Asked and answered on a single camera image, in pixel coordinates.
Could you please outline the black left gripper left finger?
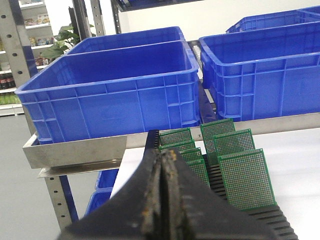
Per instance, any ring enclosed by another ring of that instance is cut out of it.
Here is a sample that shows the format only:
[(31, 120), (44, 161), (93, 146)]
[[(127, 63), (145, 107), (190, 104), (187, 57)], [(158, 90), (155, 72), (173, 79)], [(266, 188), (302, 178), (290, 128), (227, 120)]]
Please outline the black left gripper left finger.
[(161, 154), (146, 149), (124, 186), (106, 203), (67, 226), (60, 240), (160, 240)]

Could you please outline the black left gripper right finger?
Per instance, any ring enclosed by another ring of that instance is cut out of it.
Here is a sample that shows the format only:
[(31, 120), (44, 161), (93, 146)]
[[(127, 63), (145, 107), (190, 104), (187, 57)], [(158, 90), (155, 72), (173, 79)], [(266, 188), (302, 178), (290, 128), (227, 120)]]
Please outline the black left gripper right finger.
[(273, 240), (264, 223), (214, 193), (189, 168), (177, 149), (161, 152), (166, 240)]

